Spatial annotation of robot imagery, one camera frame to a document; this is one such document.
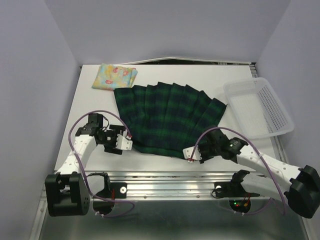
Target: wire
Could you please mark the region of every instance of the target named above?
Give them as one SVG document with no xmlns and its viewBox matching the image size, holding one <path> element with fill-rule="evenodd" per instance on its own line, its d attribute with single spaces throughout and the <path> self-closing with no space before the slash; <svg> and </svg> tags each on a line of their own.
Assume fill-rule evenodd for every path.
<svg viewBox="0 0 320 240">
<path fill-rule="evenodd" d="M 213 190 L 212 192 L 211 192 L 211 197 L 213 197 L 214 199 L 222 199 L 222 197 L 216 197 L 216 196 L 214 196 L 214 192 L 215 192 L 216 190 Z"/>
<path fill-rule="evenodd" d="M 89 194 L 90 194 L 93 198 L 102 200 L 102 201 L 104 201 L 104 202 L 111 202 L 111 203 L 115 203 L 115 204 L 117 204 L 117 203 L 124 203 L 124 204 L 131 204 L 131 205 L 132 205 L 132 207 L 131 207 L 129 210 L 127 210 L 127 211 L 125 211 L 125 212 L 123 212 L 123 213 L 117 214 L 117 215 L 112 215 L 112 216 L 108 216 L 108 215 L 100 214 L 99 212 L 95 212 L 95 214 L 98 214 L 98 215 L 100 215 L 100 216 L 103 217 L 103 218 L 117 218 L 117 217 L 121 217 L 121 216 L 126 215 L 126 214 L 128 214 L 129 212 L 131 212 L 131 211 L 135 208 L 135 206 L 136 206 L 135 203 L 132 202 L 132 201 L 128 201 L 128 200 L 112 200 L 112 199 L 107 199 L 107 198 L 104 198 L 104 197 L 100 197 L 100 196 L 95 195 L 95 194 L 91 191 L 91 189 L 90 189 L 89 182 L 88 182 L 88 177 L 87 177 L 87 175 L 86 175 L 85 168 L 84 168 L 84 166 L 83 166 L 83 164 L 82 164 L 82 162 L 81 162 L 81 159 L 80 159 L 78 153 L 75 151 L 75 148 L 74 148 L 74 146 L 73 146 L 73 144 L 72 144 L 72 141 L 71 141 L 71 134 L 72 134 L 72 131 L 74 130 L 74 128 L 76 127 L 76 125 L 77 125 L 84 117 L 88 116 L 89 114 L 94 114 L 94 113 L 107 113 L 107 114 L 110 114 L 110 115 L 114 116 L 116 119 L 118 119 L 118 120 L 123 124 L 123 126 L 124 126 L 125 129 L 127 130 L 128 135 L 129 135 L 130 137 L 131 137 L 131 132 L 130 132 L 128 126 L 125 124 L 125 122 L 124 122 L 123 120 L 121 120 L 120 117 L 118 117 L 118 116 L 115 115 L 114 113 L 112 113 L 112 112 L 110 112 L 110 111 L 106 111 L 106 110 L 95 110 L 95 111 L 91 111 L 91 112 L 88 112 L 88 113 L 82 115 L 77 121 L 75 121 L 75 123 L 74 123 L 73 126 L 71 127 L 71 129 L 70 129 L 70 131 L 69 131 L 69 134 L 68 134 L 68 142 L 69 142 L 70 148 L 71 148 L 71 150 L 72 150 L 75 158 L 77 159 L 77 161 L 78 161 L 78 163 L 79 163 L 79 167 L 80 167 L 80 170 L 81 170 L 81 174 L 82 174 L 82 176 L 83 176 L 83 180 L 84 180 L 85 186 L 86 186 Z"/>
<path fill-rule="evenodd" d="M 272 171 L 271 171 L 270 167 L 268 166 L 268 164 L 267 164 L 266 160 L 264 159 L 264 157 L 260 155 L 259 150 L 258 150 L 258 149 L 256 148 L 256 146 L 253 144 L 253 142 L 250 141 L 247 137 L 245 137 L 245 136 L 242 135 L 241 133 L 239 133 L 239 132 L 237 132 L 237 131 L 235 131 L 235 130 L 232 130 L 232 129 L 230 129 L 230 128 L 223 127 L 223 126 L 216 126 L 216 127 L 211 127 L 211 128 L 209 128 L 209 129 L 206 130 L 204 133 L 202 133 L 201 136 L 200 136 L 200 137 L 197 139 L 197 141 L 195 142 L 195 145 L 194 145 L 193 151 L 192 151 L 192 153 L 191 153 L 190 159 L 193 159 L 193 156 L 194 156 L 194 154 L 195 154 L 195 151 L 196 151 L 197 146 L 198 146 L 199 142 L 201 141 L 201 139 L 202 139 L 207 133 L 209 133 L 209 132 L 211 132 L 211 131 L 214 131 L 214 130 L 218 130 L 218 129 L 227 130 L 227 131 L 230 131 L 230 132 L 232 132 L 232 133 L 234 133 L 234 134 L 237 134 L 238 136 L 240 136 L 241 138 L 243 138 L 244 140 L 246 140 L 246 141 L 251 145 L 251 147 L 253 148 L 253 150 L 255 151 L 255 153 L 256 153 L 258 156 L 260 156 L 261 161 L 263 162 L 266 170 L 268 171 L 268 173 L 269 173 L 272 181 L 274 182 L 274 185 L 275 185 L 275 187 L 276 187 L 276 189 L 277 189 L 277 191 L 278 191 L 278 193 L 279 193 L 279 195 L 280 195 L 280 198 L 281 198 L 281 201 L 282 201 L 282 204 L 283 204 L 283 211 L 281 212 L 281 214 L 282 214 L 282 215 L 286 215 L 286 212 L 287 212 L 287 210 L 286 210 L 286 201 L 285 201 L 284 195 L 283 195 L 282 192 L 281 192 L 281 189 L 280 189 L 280 187 L 279 187 L 279 184 L 278 184 L 278 182 L 277 182 L 274 174 L 272 173 Z M 269 202 L 268 202 L 268 204 L 266 204 L 262 209 L 260 209 L 260 210 L 258 210 L 258 211 L 255 211 L 255 212 L 252 212 L 252 213 L 250 213 L 250 214 L 249 214 L 249 213 L 246 213 L 245 215 L 258 214 L 258 213 L 260 213 L 261 211 L 263 211 L 268 205 L 269 205 Z"/>
<path fill-rule="evenodd" d="M 105 132 L 108 129 L 110 122 L 109 122 L 108 118 L 106 118 L 105 116 L 103 116 L 103 118 L 104 118 L 104 120 L 108 121 L 108 125 L 101 128 L 101 130 Z"/>
<path fill-rule="evenodd" d="M 249 204 L 249 202 L 250 202 L 251 193 L 249 192 L 248 195 L 249 195 L 248 200 L 247 200 L 246 203 L 244 204 L 245 207 L 248 206 L 248 204 Z"/>
</svg>

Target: screw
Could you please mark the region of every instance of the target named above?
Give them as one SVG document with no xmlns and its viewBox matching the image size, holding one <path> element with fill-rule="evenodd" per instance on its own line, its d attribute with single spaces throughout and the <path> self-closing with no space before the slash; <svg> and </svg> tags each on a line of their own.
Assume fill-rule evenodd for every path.
<svg viewBox="0 0 320 240">
<path fill-rule="evenodd" d="M 222 187 L 221 187 L 220 185 L 216 186 L 216 187 L 215 187 L 215 191 L 216 191 L 217 193 L 221 193 L 221 192 L 222 192 Z"/>
<path fill-rule="evenodd" d="M 127 188 L 125 186 L 122 186 L 120 188 L 120 193 L 125 194 L 127 192 Z"/>
</svg>

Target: folded cloth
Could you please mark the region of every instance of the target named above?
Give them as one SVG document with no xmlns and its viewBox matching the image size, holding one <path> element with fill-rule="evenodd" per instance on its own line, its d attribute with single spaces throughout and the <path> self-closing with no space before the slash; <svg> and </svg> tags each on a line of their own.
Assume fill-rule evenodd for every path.
<svg viewBox="0 0 320 240">
<path fill-rule="evenodd" d="M 194 146 L 207 128 L 217 126 L 226 110 L 224 103 L 189 85 L 159 82 L 113 92 L 133 147 L 145 154 L 183 159 L 183 149 Z"/>
<path fill-rule="evenodd" d="M 93 82 L 93 89 L 114 90 L 131 88 L 138 71 L 132 67 L 101 64 Z"/>
</svg>

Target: red wire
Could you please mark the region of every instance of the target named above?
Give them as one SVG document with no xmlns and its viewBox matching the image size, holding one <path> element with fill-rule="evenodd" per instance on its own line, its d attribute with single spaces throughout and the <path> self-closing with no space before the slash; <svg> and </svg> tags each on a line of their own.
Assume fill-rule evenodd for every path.
<svg viewBox="0 0 320 240">
<path fill-rule="evenodd" d="M 249 198 L 248 198 L 248 201 L 246 202 L 246 204 L 249 204 L 250 198 L 251 198 L 251 194 L 249 192 Z"/>
</svg>

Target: lavender wall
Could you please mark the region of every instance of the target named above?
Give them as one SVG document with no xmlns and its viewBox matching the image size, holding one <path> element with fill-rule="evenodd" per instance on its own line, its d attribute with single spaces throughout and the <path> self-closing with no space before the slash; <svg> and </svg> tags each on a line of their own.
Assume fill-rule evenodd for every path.
<svg viewBox="0 0 320 240">
<path fill-rule="evenodd" d="M 45 0 L 82 64 L 256 62 L 290 0 Z"/>
<path fill-rule="evenodd" d="M 320 173 L 320 1 L 292 0 L 257 63 L 295 123 L 281 137 L 291 164 Z M 320 211 L 313 217 L 320 237 Z"/>
<path fill-rule="evenodd" d="M 0 1 L 0 239 L 29 239 L 79 65 L 43 0 Z"/>
</svg>

